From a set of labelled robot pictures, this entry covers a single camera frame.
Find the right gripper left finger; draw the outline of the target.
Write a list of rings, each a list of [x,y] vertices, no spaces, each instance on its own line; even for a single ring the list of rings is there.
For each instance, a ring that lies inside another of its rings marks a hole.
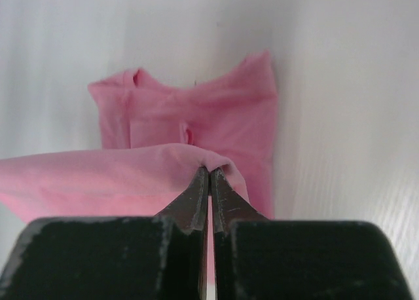
[[[208,221],[209,172],[199,167],[188,187],[156,216],[170,217],[184,233],[205,233]]]

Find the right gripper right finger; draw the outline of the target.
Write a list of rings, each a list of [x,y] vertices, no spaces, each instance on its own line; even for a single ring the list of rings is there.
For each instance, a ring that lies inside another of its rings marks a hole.
[[[211,172],[213,236],[235,236],[240,229],[253,229],[270,220],[248,203],[228,182],[224,171]]]

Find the pink t shirt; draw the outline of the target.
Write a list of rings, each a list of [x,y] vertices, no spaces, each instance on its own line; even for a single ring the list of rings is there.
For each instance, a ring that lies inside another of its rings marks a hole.
[[[278,93],[269,53],[181,90],[145,70],[92,83],[103,147],[1,161],[1,202],[26,222],[1,273],[2,299],[234,299],[231,236],[213,236],[211,172],[272,215]],[[205,233],[156,216],[199,167]]]

